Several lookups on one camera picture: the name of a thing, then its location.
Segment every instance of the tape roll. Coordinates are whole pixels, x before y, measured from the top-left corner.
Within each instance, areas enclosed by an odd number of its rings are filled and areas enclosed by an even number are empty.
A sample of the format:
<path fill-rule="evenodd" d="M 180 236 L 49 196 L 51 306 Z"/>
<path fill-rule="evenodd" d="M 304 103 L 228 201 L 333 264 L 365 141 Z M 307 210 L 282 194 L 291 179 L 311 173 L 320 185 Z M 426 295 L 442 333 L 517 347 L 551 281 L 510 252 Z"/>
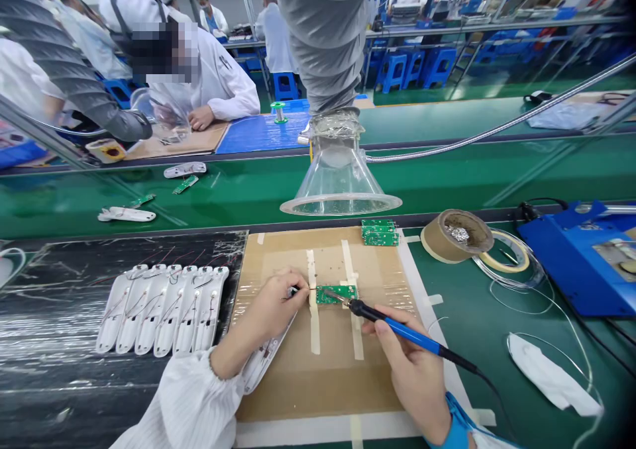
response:
<path fill-rule="evenodd" d="M 126 150 L 112 138 L 93 141 L 86 150 L 104 164 L 112 164 L 126 157 Z"/>
<path fill-rule="evenodd" d="M 459 242 L 447 228 L 463 228 L 467 242 Z M 460 209 L 447 209 L 422 229 L 422 246 L 436 260 L 458 264 L 488 252 L 494 245 L 490 228 L 474 214 Z"/>
<path fill-rule="evenodd" d="M 503 242 L 504 244 L 508 245 L 512 249 L 519 263 L 515 266 L 507 266 L 495 260 L 494 258 L 492 258 L 490 254 L 487 252 L 484 252 L 483 254 L 479 254 L 478 257 L 487 266 L 494 268 L 495 270 L 499 272 L 503 272 L 505 274 L 518 274 L 519 272 L 523 272 L 530 266 L 530 257 L 528 256 L 528 253 L 525 251 L 522 245 L 520 245 L 519 239 L 516 239 L 516 237 L 512 237 L 507 234 L 504 234 L 503 232 L 500 232 L 498 230 L 491 230 L 491 232 L 492 232 L 492 236 L 495 239 L 499 240 L 500 242 Z"/>

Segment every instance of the blue mat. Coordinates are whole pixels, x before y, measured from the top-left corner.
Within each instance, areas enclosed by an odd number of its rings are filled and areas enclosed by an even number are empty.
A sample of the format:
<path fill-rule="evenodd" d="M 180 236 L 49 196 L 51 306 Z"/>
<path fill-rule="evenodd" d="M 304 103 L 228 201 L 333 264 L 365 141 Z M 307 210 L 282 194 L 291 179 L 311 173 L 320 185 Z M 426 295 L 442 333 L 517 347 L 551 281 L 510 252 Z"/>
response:
<path fill-rule="evenodd" d="M 359 99 L 367 98 L 358 95 Z M 271 115 L 241 118 L 233 121 L 217 154 L 231 154 L 252 151 L 271 151 L 278 149 L 304 148 L 298 144 L 298 135 L 309 122 L 309 102 L 306 99 L 284 101 L 283 112 L 287 123 L 277 125 L 274 122 L 276 111 Z"/>

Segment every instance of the black anti-static mat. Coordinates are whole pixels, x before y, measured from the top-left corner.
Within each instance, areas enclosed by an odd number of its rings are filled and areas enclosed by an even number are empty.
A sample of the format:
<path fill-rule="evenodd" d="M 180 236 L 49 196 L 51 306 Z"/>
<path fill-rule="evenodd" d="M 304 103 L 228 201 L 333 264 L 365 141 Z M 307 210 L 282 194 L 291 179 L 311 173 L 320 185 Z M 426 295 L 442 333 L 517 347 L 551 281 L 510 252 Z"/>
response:
<path fill-rule="evenodd" d="M 95 353 L 113 282 L 100 280 L 142 261 L 150 267 L 168 251 L 168 265 L 197 259 L 198 266 L 228 266 L 218 340 L 229 325 L 246 237 L 223 232 L 45 246 L 0 293 L 0 448 L 107 448 L 136 424 L 171 355 Z"/>

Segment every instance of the blue wrist strap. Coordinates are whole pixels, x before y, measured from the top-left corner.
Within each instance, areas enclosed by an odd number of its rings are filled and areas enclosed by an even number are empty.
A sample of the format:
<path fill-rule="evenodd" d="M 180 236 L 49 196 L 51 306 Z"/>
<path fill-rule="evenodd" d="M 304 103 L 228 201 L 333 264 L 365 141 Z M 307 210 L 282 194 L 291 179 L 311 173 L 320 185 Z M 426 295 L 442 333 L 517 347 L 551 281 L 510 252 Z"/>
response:
<path fill-rule="evenodd" d="M 435 446 L 428 440 L 426 442 L 434 449 L 468 449 L 468 433 L 474 426 L 474 422 L 464 412 L 455 396 L 449 392 L 446 393 L 446 402 L 449 405 L 450 417 L 452 418 L 449 435 L 441 446 Z"/>

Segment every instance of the solder spool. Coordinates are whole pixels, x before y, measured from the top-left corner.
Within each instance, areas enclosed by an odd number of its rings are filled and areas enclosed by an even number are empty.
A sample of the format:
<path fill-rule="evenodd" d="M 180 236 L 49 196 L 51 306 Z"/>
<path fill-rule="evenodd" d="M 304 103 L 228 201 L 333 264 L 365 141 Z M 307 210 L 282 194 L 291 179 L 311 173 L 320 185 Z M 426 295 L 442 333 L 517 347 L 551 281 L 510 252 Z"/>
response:
<path fill-rule="evenodd" d="M 463 228 L 468 233 L 466 242 L 459 242 L 447 228 Z M 422 229 L 422 245 L 436 260 L 445 264 L 458 264 L 473 256 L 489 251 L 494 245 L 490 228 L 476 215 L 459 209 L 447 209 Z"/>
<path fill-rule="evenodd" d="M 288 118 L 283 114 L 283 108 L 285 107 L 285 103 L 281 103 L 280 101 L 275 101 L 271 104 L 272 109 L 276 110 L 276 119 L 275 123 L 281 124 L 286 123 Z"/>

